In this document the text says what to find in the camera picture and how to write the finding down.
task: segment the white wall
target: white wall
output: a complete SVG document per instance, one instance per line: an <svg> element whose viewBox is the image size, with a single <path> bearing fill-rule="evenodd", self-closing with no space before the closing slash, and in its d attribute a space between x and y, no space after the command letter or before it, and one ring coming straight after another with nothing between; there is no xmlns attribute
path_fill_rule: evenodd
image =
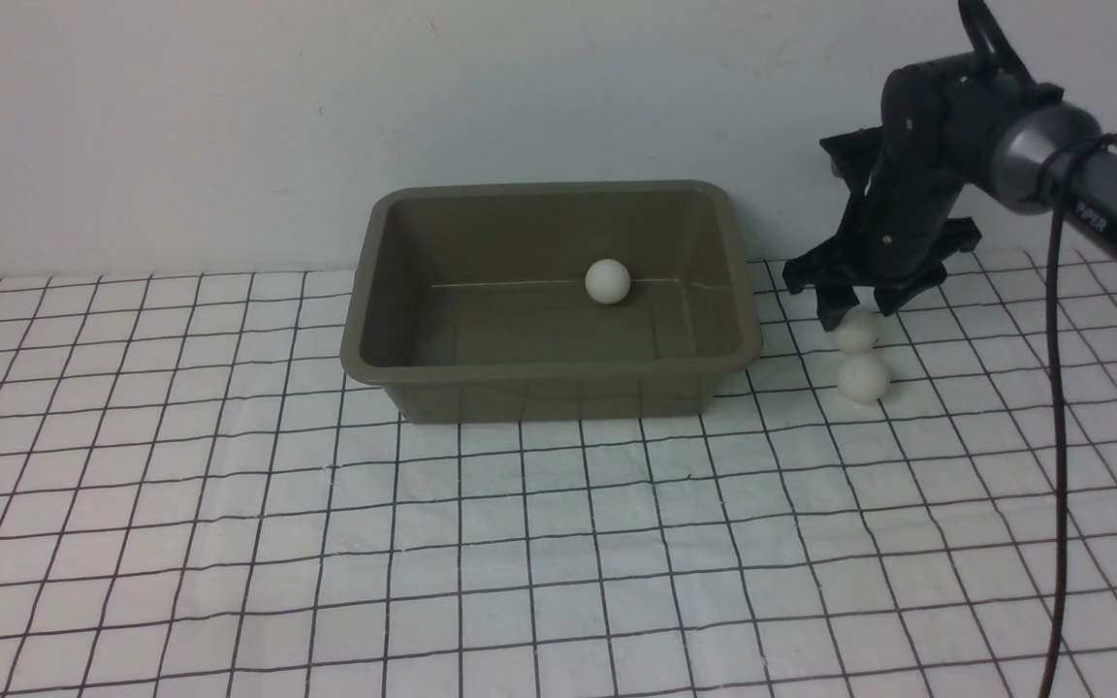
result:
<svg viewBox="0 0 1117 698"><path fill-rule="evenodd" d="M1117 0L993 6L1117 128ZM346 267L391 190L529 180L708 179L793 255L819 137L965 49L954 0L0 0L0 275Z"/></svg>

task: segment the black grid line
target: black grid line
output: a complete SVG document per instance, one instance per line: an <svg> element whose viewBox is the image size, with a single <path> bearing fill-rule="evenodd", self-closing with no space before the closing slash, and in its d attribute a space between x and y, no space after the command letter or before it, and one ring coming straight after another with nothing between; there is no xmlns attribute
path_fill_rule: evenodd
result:
<svg viewBox="0 0 1117 698"><path fill-rule="evenodd" d="M96 290L94 290L94 293L89 296L89 304L90 304L90 306L92 306L93 302L97 299L97 290L101 290L101 287L97 287ZM145 281L145 290L143 290L143 293L141 295L141 306L143 306L143 304L145 304L145 295L146 295L147 290L150 290L150 281L147 281L147 279L146 279L146 281ZM133 327L133 333L136 331L136 323L139 322L139 319L141 319L141 313L139 313L139 308L137 308L137 314L133 318L133 326L132 326ZM75 354L75 350L73 350L70 353L68 353L67 361L65 362L65 371L63 371L63 374L66 374L66 366L70 365L70 358L71 358L71 355L74 355L74 354ZM128 361L128 353L124 352L123 354L121 354L121 357L120 357L120 370L123 370L123 365L127 361ZM106 407L109 407L111 394L114 393L114 386L115 386L116 381L118 381L118 379L120 379L118 374L115 374L115 376L111 381L111 390L109 390L109 392L106 392ZM50 400L51 401L54 400L54 394L52 394L52 396L50 396ZM106 410L103 410L102 414L98 415L97 428L93 430L93 442L94 443L97 443L98 436L102 433L102 426L105 422L106 422ZM36 444L36 438L40 438L40 426L39 426L39 428L37 428L37 433L34 437L34 440L35 440L34 444ZM85 457L85 462L80 467L79 480L77 480L77 482L76 482L77 489L79 489L80 482L85 480L85 474L88 474L88 467L89 467L89 462L92 460L92 457L93 457L93 451L89 450L88 457ZM55 568L55 562L58 560L58 552L61 551L61 546L63 546L63 536L67 532L67 525L70 522L71 511L74 511L75 509L76 509L76 497L73 496L70 498L69 503L67 503L67 511L65 514L63 514L63 526L59 527L59 532L58 532L57 538L55 539L54 551L49 553L49 562L48 562L48 564L46 564L45 574L42 574L42 577L40 579L40 586L37 587L37 595L34 597L32 609L30 610L30 613L28 613L28 622L26 624L26 635L28 635L28 630L30 630L30 628L32 627L32 623L35 622L35 620L37 618L37 606L39 606L39 604L40 604L40 593L45 591L46 584L49 582L49 579L50 579L50 573L52 573L52 571ZM4 509L3 509L3 517L6 517L6 510ZM17 671L17 668L19 667L19 658L21 658L21 656L23 654L23 650L26 649L26 641L27 641L27 639L23 639L23 640L19 641L19 644L17 646L17 649L15 650L15 656L11 659L11 668L10 668L10 670L8 670L8 677L6 677L6 682L3 683L3 689L10 689L11 688L11 683L15 680L15 672ZM89 647L89 658L92 658L92 654L93 654L93 647Z"/></svg>
<svg viewBox="0 0 1117 698"><path fill-rule="evenodd" d="M611 644L609 633L611 633L611 610L607 605L607 574L602 570L602 546L598 543L598 513L593 509L593 480L589 474L589 451L584 448L584 420L576 421L576 429L580 430L580 459L584 465L585 501L589 504L589 523L593 537L593 560L598 563L598 595L602 602L602 623L607 629L607 657L611 664L611 688L615 695L620 692L620 672L614 667L614 647ZM531 491L525 488L524 498L527 499Z"/></svg>
<svg viewBox="0 0 1117 698"><path fill-rule="evenodd" d="M535 690L537 698L541 698L541 656L540 647L541 642L537 641L537 584L536 579L533 577L533 538L528 535L531 526L528 525L528 494L527 494L527 477L525 474L525 462L524 462L524 424L518 423L515 428L516 443L519 447L519 507L522 507L524 517L524 565L527 570L527 585L528 591L528 647L533 649L533 690ZM609 641L607 641L607 650L609 650Z"/></svg>
<svg viewBox="0 0 1117 698"><path fill-rule="evenodd" d="M305 295L305 279L306 279L306 277L307 277L307 275L304 275L304 276L300 277L300 296L302 297ZM246 618L246 611L248 610L248 596L249 596L249 593L252 593L254 572L257 571L257 555L261 552L261 532L265 530L265 527L266 527L266 507L267 507L267 503L269 503L269 482L270 482L270 478L275 477L275 456L278 455L278 433L280 431L283 431L283 415L285 414L285 411L284 411L285 408L287 408L287 383L288 383L288 380L290 380L290 377L292 377L292 361L290 360L294 356L296 356L296 337L298 336L298 333L300 333L300 329L298 329L298 324L300 324L300 308L302 308L302 305L297 304L296 305L296 326L294 326L294 327L290 328L290 332L292 332L292 342L290 342L290 350L289 350L289 353L288 353L287 370L285 370L285 372L283 373L283 400L279 401L278 417L276 418L276 422L275 422L275 437L274 437L274 440L271 440L271 442L270 442L270 452L269 452L269 465L270 465L270 468L269 468L269 471L266 472L266 487L265 487L265 489L261 490L261 510L260 510L260 513L257 514L257 534L256 534L256 539L254 539L252 560L249 561L249 563L248 563L248 580L247 580L247 582L245 582L244 600L240 601L240 606L239 606L239 622L236 623L236 642L231 647L231 676L227 680L227 698L231 698L231 690L235 689L236 672L237 672L236 670L239 669L239 644L240 644L240 640L244 639L245 618ZM398 476L395 476L395 482L399 482ZM391 547L394 547L393 543L394 543L394 538L393 538L393 534L392 534L391 535ZM389 573L386 573L385 580L386 580L386 584L390 584L390 574ZM389 629L390 629L390 627L386 627L386 637L390 635L390 630Z"/></svg>
<svg viewBox="0 0 1117 698"><path fill-rule="evenodd" d="M1090 270L1091 277L1098 278L1098 276L1096 276L1096 275L1094 275L1091 272L1091 269L1089 269L1089 270ZM1037 274L1038 275L1041 274L1040 269L1037 270ZM1061 300L1060 300L1060 304L1059 304L1059 313L1062 315L1062 317L1067 318L1068 323L1071 323L1073 327L1077 326L1077 324L1075 324L1073 322L1071 322L1071 317L1069 316L1067 308L1065 308L1065 306L1061 304ZM1077 335L1080 336L1081 342L1085 342L1087 348L1089 348L1089 351L1091 352L1091 346L1087 345L1087 341L1085 340L1083 333L1080 332L1080 333L1077 333ZM1029 345L1029 350L1033 350L1033 352L1035 352L1035 348L1032 347L1032 344ZM1050 371L1056 371L1056 370L1054 370L1054 367L1051 366ZM1109 372L1106 372L1106 377L1107 377L1107 380L1111 381L1111 383L1114 383L1114 376L1109 375ZM1089 439L1089 432L1087 432L1087 429L1085 428L1085 424L1081 423L1080 415L1078 415L1077 412L1075 412L1073 410L1071 410L1070 405L1068 405L1067 408L1065 408L1063 413L1066 415L1070 414L1072 417L1072 420L1077 424L1078 431L1080 431L1080 433L1082 434L1082 437L1085 437L1085 441L1091 443L1091 440ZM1102 456L1102 453L1100 453L1100 450L1099 450L1098 446L1096 443L1091 443L1091 446L1094 446L1094 451L1095 451L1095 453L1098 455L1100 463L1102 463L1102 468L1105 468L1106 474L1108 474L1108 476L1111 477L1111 480L1114 482L1116 482L1116 485L1117 485L1117 478L1114 477L1114 470L1109 467L1109 463L1106 462L1105 457ZM1040 467L1042 469L1042 476L1046 477L1047 480L1049 480L1050 476L1049 476L1049 474L1043 472L1043 471L1046 471L1046 468L1043 468L1043 466L1041 465L1040 459L1037 460L1037 465L1038 465L1038 467ZM1069 527L1069 529L1075 530L1077 533L1081 532L1080 523L1077 522L1077 517L1072 516L1072 514L1068 515L1068 527ZM1100 561L1098 560L1098 556L1096 554L1094 554L1094 551L1091 551L1091 547L1089 547L1089 543L1087 543L1086 541L1081 541L1080 543L1083 545L1085 552L1087 554L1089 554L1089 557L1090 557L1091 562L1094 562L1094 567L1095 567L1095 570L1098 571L1098 574L1100 575L1100 577L1102 577L1105 580L1105 582L1106 582L1106 584L1108 584L1108 586L1111 586L1111 589L1109 589L1109 591L1114 595L1114 601L1116 601L1116 604L1117 604L1117 591L1116 591L1116 589L1114 589L1113 584L1109 584L1109 576L1106 575L1106 572L1102 570L1102 565L1100 565Z"/></svg>
<svg viewBox="0 0 1117 698"><path fill-rule="evenodd" d="M93 278L93 277L71 277L71 278L52 277L52 278L49 278L48 281L52 283L54 286L55 286L55 288L87 288L87 287L90 287L90 286L97 286L97 284L103 284L103 286L113 286L113 284L142 283L142 281L146 281L146 279L154 279L154 281L174 281L174 279L190 279L190 278L218 279L218 278L226 278L226 277L244 277L244 278L247 279L249 276L251 276L254 274L266 276L266 277L268 277L268 276L300 276L300 275L304 275L304 274L309 274L309 275L336 275L336 276L347 276L349 278L346 279L346 281L349 284L351 283L351 278L350 278L350 274L351 272L350 272L350 269L318 269L318 270L313 270L313 269L278 269L278 270L270 270L270 272L202 272L200 275L195 275L195 274L157 274L157 275L149 275L149 276L104 275L104 276L101 276L101 277L96 277L96 281L84 281L84 278ZM45 286L21 286L21 287L18 287L18 288L12 287L9 290L11 290L11 291L40 290L40 288L44 288L44 287ZM259 297L252 297L252 296L249 296L249 295L245 295L244 299L245 300L248 300L248 299L260 300ZM286 297L279 297L279 299L280 300L285 300L287 298Z"/></svg>
<svg viewBox="0 0 1117 698"><path fill-rule="evenodd" d="M203 281L203 278L204 277L202 276L201 278L198 279L198 296L200 296L201 281ZM252 295L254 279L256 279L256 277L254 277L254 276L248 277L248 291L246 293L246 296L251 296ZM247 318L248 318L248 305L245 305L245 313L244 313L242 317L240 317L240 319L239 319L239 323L240 323L241 327L244 326L244 323L247 321ZM237 340L236 340L236 348L231 351L231 357L235 357L236 355L239 354L239 340L240 340L240 337L237 337ZM227 383L226 383L226 386L223 388L223 394L227 394L230 391L231 391L231 373L227 372ZM226 402L221 403L221 405L218 407L218 417L217 417L217 420L214 421L214 424L221 424L225 414L226 414ZM211 442L211 443L209 443L209 455L206 456L206 460L204 460L204 476L206 477L202 478L202 480L201 480L201 489L200 489L198 496L195 496L195 508L194 508L194 511L192 511L192 517L194 517L194 518L199 516L199 513L201 510L201 504L204 503L206 488L209 485L209 474L210 474L210 468L212 468L212 466L213 466L213 458L214 458L214 451L213 451L213 443ZM189 534L188 534L188 544L187 544L185 548L183 548L183 564L180 567L179 582L176 584L174 584L174 595L173 595L173 599L172 599L172 619L174 618L174 615L178 613L178 610L179 610L179 599L180 599L180 594L183 591L183 579L185 579L185 571L187 571L187 568L189 566L189 562L192 560L192 543L194 543L194 541L195 541L195 522L192 523L191 530L189 530ZM248 593L248 584L245 584L245 593ZM172 632L173 631L174 631L174 622L168 623L166 624L166 635L163 639L163 649L161 649L161 652L159 652L159 654L157 654L157 675L159 676L163 675L163 670L165 668L166 652L168 652L168 650L170 650L170 640L172 640ZM227 685L230 686L230 683L231 683L231 677L227 677ZM160 683L154 683L154 690L152 690L152 698L157 698L157 687L159 687L159 685Z"/></svg>
<svg viewBox="0 0 1117 698"><path fill-rule="evenodd" d="M787 319L787 308L783 308L783 306L780 304L779 310L783 315L783 318ZM795 345L799 346L798 342L795 342L795 332L793 327L790 325L790 323L787 324L787 332L790 333L790 337L792 337L793 343L795 343ZM808 365L802 364L802 370L804 373L804 380L808 381L808 385L815 393L817 388L815 385L812 384L812 373L810 372L810 370L808 370ZM839 460L847 460L846 457L842 456L838 438L834 437L834 428L830 426L829 419L827 419L825 415L825 408L821 407L821 401L817 401L817 410L819 410L821 417L823 417L823 421L825 421L825 433L830 438L830 443L833 443L834 446L834 453L839 455ZM900 456L903 455L904 451L900 450ZM843 480L846 480L848 484L848 489L851 490L851 499L852 503L856 504L856 513L857 516L860 517L860 525L862 525L863 529L868 532L869 539L872 542L873 552L877 553L878 570L881 571L881 576L882 579L886 580L886 590L890 592L891 604L895 605L895 619L899 622L899 627L904 630L904 637L906 637L907 639L907 646L908 649L911 650L913 652L913 659L915 660L916 666L922 666L922 656L917 653L916 640L913 639L913 631L909 630L908 624L904 621L904 611L899 606L899 596L896 595L895 589L890 583L890 574L888 574L886 571L886 562L884 562L882 560L881 545L878 544L878 535L873 533L872 527L869 526L869 519L865 517L865 511L863 509L860 508L860 496L856 493L856 484L851 481L851 476L849 476L847 468L842 469L842 477ZM803 527L801 527L801 529L799 530L801 530L801 538L803 538L804 535ZM832 627L832 640L834 640L834 644L839 643L838 637L833 635L833 627ZM929 683L929 677L926 675L926 672L922 672L922 681L923 683L925 683L925 690L926 694L929 695L929 698L935 698L934 687Z"/></svg>

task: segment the olive green plastic bin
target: olive green plastic bin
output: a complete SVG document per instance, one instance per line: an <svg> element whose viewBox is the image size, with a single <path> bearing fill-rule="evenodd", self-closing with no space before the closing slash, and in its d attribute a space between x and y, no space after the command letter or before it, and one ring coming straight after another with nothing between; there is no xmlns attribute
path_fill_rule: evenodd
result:
<svg viewBox="0 0 1117 698"><path fill-rule="evenodd" d="M632 274L619 305L584 291L603 258ZM760 353L731 199L699 181L386 195L342 337L418 423L697 414Z"/></svg>

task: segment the table surface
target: table surface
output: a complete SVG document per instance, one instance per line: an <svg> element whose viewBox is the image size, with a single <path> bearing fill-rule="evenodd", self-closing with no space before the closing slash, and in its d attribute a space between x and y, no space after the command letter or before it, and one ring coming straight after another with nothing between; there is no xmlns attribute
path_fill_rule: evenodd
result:
<svg viewBox="0 0 1117 698"><path fill-rule="evenodd" d="M754 261L705 415L413 426L337 362L351 272L0 279L0 692L1035 695L1042 272L962 256L833 390ZM1071 596L1117 695L1117 267L1061 269Z"/></svg>

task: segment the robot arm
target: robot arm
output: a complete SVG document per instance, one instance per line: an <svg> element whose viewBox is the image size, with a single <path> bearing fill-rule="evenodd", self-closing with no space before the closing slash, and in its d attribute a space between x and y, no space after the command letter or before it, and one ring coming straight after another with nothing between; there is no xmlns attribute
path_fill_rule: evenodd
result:
<svg viewBox="0 0 1117 698"><path fill-rule="evenodd" d="M1117 260L1117 155L1096 146L1098 119L1032 79L983 0L960 10L973 52L897 69L881 127L821 142L851 197L834 237L789 261L783 279L792 293L815 288L827 329L859 304L852 287L896 313L944 281L945 258L974 250L974 222L948 218L966 184L1019 213L1059 209Z"/></svg>

